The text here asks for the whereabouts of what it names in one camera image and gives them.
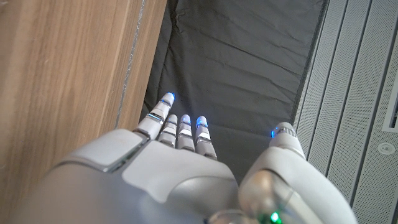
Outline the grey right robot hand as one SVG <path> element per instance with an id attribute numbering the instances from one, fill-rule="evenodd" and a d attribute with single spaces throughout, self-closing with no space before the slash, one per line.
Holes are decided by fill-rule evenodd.
<path id="1" fill-rule="evenodd" d="M 238 182 L 208 123 L 170 113 L 165 94 L 132 131 L 116 129 L 52 168 L 11 223 L 356 223 L 340 191 L 305 158 L 292 125 Z"/>

